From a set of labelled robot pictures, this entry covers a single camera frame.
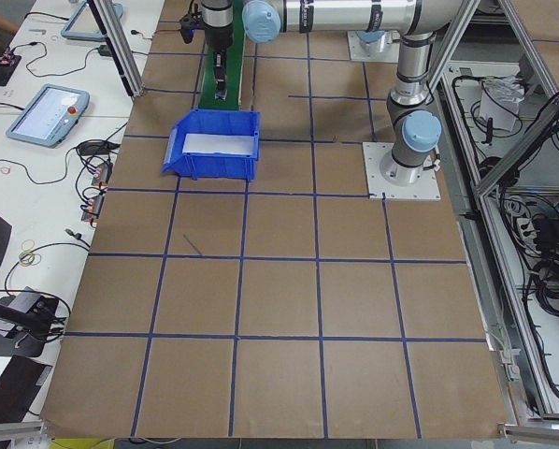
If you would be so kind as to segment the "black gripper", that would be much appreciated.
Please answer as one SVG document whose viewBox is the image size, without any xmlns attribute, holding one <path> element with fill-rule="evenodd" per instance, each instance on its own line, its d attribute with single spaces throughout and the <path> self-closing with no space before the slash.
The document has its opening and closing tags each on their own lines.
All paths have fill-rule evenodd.
<svg viewBox="0 0 559 449">
<path fill-rule="evenodd" d="M 233 26 L 213 27 L 207 25 L 205 38 L 213 55 L 213 74 L 215 77 L 215 95 L 226 97 L 227 51 L 233 45 Z"/>
</svg>

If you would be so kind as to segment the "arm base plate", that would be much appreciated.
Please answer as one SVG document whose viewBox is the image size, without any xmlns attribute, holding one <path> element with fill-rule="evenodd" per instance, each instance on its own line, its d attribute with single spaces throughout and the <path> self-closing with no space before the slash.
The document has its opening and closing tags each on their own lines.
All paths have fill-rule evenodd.
<svg viewBox="0 0 559 449">
<path fill-rule="evenodd" d="M 400 34 L 387 32 L 348 32 L 349 52 L 352 61 L 382 62 L 398 61 Z"/>
<path fill-rule="evenodd" d="M 363 153 L 370 199 L 439 201 L 437 174 L 426 155 L 419 167 L 402 167 L 393 159 L 393 143 L 364 142 Z"/>
</svg>

